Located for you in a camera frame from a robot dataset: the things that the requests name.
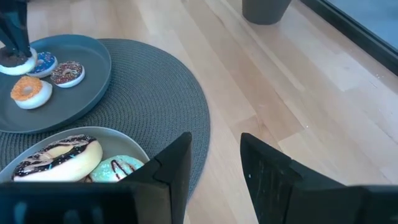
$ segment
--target gray plant pot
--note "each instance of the gray plant pot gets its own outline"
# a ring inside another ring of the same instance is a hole
[[[243,16],[252,23],[271,25],[279,22],[292,0],[242,0]]]

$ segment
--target gray plate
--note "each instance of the gray plate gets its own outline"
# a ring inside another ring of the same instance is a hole
[[[0,172],[0,182],[9,182],[11,181],[12,173],[14,172],[15,167],[26,157],[32,155],[38,150],[43,149],[45,146],[49,145],[51,142],[61,140],[68,136],[77,135],[77,134],[87,134],[93,137],[96,137],[103,149],[103,160],[117,155],[127,155],[132,156],[136,159],[139,159],[143,163],[149,161],[147,154],[142,150],[140,145],[138,145],[134,140],[132,140],[129,136],[110,129],[110,128],[102,128],[102,127],[82,127],[82,128],[74,128],[63,131],[58,134],[54,134],[41,142],[33,145],[28,148],[28,150],[24,151],[21,155],[16,157],[10,164],[6,166]]]
[[[49,101],[33,110],[20,109],[10,97],[20,77],[0,73],[0,131],[42,133],[61,128],[89,112],[105,94],[111,77],[111,56],[98,40],[82,35],[57,35],[31,44],[37,52],[53,53],[59,63],[80,62],[86,72],[84,80],[72,88],[53,84]]]

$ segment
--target wooden floor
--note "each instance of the wooden floor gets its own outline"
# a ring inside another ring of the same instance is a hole
[[[239,135],[250,132],[344,184],[398,183],[398,78],[293,1],[274,26],[241,0],[32,0],[31,40],[140,40],[195,74],[211,113],[205,171],[185,223],[256,223]]]

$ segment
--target decorative donut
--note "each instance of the decorative donut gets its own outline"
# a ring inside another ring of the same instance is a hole
[[[117,182],[144,164],[130,156],[114,156],[106,159],[87,176],[85,182]]]
[[[11,98],[22,109],[34,109],[51,97],[52,85],[35,77],[22,77],[11,90]]]
[[[51,74],[51,80],[61,88],[79,84],[85,77],[85,68],[78,62],[60,63]]]
[[[14,181],[79,181],[102,159],[96,138],[84,134],[55,141],[24,159],[15,168]]]
[[[32,56],[27,58],[24,55],[9,55],[7,49],[0,49],[0,72],[6,75],[23,75],[31,71],[37,61],[37,52],[30,48]]]
[[[38,53],[36,67],[31,70],[28,75],[37,78],[44,78],[50,75],[57,65],[57,58],[50,52]]]

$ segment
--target woven placemat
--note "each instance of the woven placemat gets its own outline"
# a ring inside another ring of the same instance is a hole
[[[112,80],[103,99],[73,124],[42,134],[0,133],[3,169],[31,145],[65,129],[102,126],[133,138],[153,158],[183,132],[192,133],[190,196],[205,165],[210,116],[199,83],[170,54],[133,40],[101,39],[112,58]]]

